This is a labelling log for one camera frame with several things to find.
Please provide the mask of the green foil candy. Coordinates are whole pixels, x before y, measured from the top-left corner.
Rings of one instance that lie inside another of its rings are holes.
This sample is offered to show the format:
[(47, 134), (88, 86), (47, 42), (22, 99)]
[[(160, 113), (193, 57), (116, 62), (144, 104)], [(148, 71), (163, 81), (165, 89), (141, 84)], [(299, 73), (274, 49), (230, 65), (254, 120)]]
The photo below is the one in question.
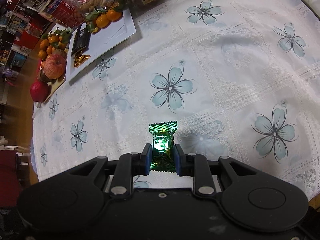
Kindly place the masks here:
[(177, 128), (177, 121), (149, 125), (149, 132), (152, 134), (151, 170), (159, 172), (175, 172), (173, 147), (174, 133)]

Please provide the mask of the wooden fruit board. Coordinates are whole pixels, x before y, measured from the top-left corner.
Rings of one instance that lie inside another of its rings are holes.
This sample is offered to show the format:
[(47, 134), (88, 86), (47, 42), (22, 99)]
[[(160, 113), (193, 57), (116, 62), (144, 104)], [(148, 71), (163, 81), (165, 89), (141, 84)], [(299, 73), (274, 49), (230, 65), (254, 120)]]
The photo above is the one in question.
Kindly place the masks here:
[(47, 81), (47, 85), (50, 88), (50, 93), (48, 94), (48, 96), (46, 97), (46, 99), (44, 100), (43, 103), (47, 103), (47, 101), (50, 99), (50, 97), (56, 92), (56, 90), (65, 82), (65, 75), (66, 72), (64, 72), (58, 79), (54, 79), (49, 81), (48, 78), (42, 78), (44, 77), (44, 75), (42, 74), (42, 60), (39, 59), (38, 61), (38, 65), (37, 65), (37, 71), (36, 71), (36, 79), (37, 80), (41, 80), (41, 81)]

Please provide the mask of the white floral tablecloth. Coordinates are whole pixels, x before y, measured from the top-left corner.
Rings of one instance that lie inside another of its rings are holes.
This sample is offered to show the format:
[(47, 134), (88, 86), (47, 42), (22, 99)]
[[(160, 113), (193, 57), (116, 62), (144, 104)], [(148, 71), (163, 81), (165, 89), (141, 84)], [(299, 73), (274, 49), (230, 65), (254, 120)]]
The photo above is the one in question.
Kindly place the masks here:
[(185, 153), (319, 194), (319, 0), (171, 0), (33, 114), (39, 180), (114, 160), (176, 121)]

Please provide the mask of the dark red apple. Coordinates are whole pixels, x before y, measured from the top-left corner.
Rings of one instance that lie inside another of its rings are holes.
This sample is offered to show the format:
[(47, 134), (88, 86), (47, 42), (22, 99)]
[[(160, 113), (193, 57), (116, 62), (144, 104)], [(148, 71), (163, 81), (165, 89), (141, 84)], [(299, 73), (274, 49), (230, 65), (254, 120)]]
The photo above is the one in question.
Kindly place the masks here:
[(49, 96), (51, 87), (40, 80), (36, 80), (30, 87), (30, 96), (34, 102), (45, 102)]

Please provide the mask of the gold wrapped candy on plate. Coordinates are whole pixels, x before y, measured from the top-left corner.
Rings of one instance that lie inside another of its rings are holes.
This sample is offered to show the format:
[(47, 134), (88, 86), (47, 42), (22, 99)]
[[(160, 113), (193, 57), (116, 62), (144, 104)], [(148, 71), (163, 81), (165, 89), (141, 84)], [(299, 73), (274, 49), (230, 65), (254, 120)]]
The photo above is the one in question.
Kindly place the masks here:
[(82, 54), (80, 54), (80, 55), (75, 57), (73, 66), (75, 68), (78, 68), (81, 64), (83, 64), (85, 61), (87, 61), (90, 58), (91, 58), (90, 55), (82, 55)]

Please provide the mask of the dark brown fruit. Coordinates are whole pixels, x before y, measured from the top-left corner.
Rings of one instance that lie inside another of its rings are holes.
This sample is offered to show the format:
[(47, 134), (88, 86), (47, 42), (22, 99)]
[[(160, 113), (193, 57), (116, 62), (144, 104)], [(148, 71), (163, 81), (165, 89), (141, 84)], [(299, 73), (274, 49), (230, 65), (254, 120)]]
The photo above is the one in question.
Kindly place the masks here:
[(38, 76), (37, 76), (38, 80), (42, 81), (42, 82), (45, 82), (45, 83), (49, 83), (49, 82), (53, 82), (52, 79), (49, 79), (44, 71), (43, 71), (43, 68), (40, 69), (39, 73), (38, 73)]

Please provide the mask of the pink yellow apple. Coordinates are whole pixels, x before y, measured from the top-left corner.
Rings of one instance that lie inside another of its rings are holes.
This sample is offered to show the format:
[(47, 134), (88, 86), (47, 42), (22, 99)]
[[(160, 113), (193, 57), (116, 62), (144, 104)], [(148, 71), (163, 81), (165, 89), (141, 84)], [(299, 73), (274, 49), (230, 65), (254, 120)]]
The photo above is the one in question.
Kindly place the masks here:
[(65, 58), (59, 54), (50, 54), (41, 67), (49, 79), (58, 79), (66, 70)]

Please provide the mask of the white rectangular plate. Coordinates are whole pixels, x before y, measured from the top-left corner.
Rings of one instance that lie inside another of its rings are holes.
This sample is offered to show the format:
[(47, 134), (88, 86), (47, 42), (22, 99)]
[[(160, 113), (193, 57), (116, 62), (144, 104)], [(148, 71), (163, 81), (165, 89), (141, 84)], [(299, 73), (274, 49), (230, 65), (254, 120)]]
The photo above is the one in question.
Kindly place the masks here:
[(130, 9), (127, 7), (124, 9), (123, 16), (120, 20), (111, 22), (109, 26), (104, 29), (100, 29), (96, 34), (92, 34), (90, 36), (88, 49), (84, 52), (84, 55), (89, 55), (90, 58), (78, 67), (74, 67), (75, 57), (72, 56), (72, 48), (75, 40), (75, 35), (73, 35), (70, 40), (70, 49), (67, 56), (65, 81), (70, 82), (98, 57), (105, 54), (121, 42), (124, 42), (135, 33), (135, 24), (131, 16)]

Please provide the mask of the black chocolate packet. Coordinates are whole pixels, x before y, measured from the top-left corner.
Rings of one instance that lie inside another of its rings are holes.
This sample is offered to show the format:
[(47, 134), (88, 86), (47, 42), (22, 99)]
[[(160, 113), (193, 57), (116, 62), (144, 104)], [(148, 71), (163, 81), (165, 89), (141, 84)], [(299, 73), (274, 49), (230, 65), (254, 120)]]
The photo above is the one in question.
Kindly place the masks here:
[(72, 47), (72, 56), (78, 56), (88, 49), (91, 33), (87, 29), (87, 24), (83, 23), (78, 27)]

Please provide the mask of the orange tangerine left on plate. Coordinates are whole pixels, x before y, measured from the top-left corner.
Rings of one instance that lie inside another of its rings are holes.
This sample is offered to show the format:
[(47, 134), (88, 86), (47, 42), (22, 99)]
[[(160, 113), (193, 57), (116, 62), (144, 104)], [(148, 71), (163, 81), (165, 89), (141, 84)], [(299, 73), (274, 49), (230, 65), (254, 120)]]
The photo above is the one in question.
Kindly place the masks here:
[(100, 15), (96, 20), (96, 25), (98, 28), (105, 28), (109, 25), (110, 20), (106, 14)]

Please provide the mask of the orange tangerine on plate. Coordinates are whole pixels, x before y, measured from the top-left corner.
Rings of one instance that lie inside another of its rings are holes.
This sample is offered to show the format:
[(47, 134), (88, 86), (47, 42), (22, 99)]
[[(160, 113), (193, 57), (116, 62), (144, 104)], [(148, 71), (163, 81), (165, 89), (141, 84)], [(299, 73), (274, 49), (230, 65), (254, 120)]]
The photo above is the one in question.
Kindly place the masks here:
[(106, 14), (100, 15), (96, 20), (96, 25), (98, 28), (105, 28), (109, 25), (110, 20)]
[(116, 22), (121, 19), (123, 13), (121, 11), (116, 11), (114, 9), (109, 9), (106, 13), (106, 17), (111, 22)]

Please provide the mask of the orange tangerine right on plate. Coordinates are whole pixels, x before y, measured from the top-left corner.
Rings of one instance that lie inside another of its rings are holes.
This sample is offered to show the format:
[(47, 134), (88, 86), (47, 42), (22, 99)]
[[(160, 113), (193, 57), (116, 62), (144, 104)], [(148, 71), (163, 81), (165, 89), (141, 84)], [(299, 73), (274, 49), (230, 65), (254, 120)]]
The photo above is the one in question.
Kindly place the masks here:
[(114, 9), (109, 9), (106, 13), (106, 17), (111, 22), (116, 22), (121, 19), (123, 13), (121, 11), (116, 11)]

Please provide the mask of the red tin canister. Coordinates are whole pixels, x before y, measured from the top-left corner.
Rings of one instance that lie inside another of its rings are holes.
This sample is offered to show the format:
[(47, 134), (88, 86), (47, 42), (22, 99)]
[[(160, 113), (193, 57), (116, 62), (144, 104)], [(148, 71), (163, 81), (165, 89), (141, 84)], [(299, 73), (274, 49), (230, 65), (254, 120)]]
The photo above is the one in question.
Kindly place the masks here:
[(53, 10), (51, 15), (65, 26), (76, 30), (85, 20), (84, 16), (78, 12), (77, 8), (70, 2), (62, 0)]

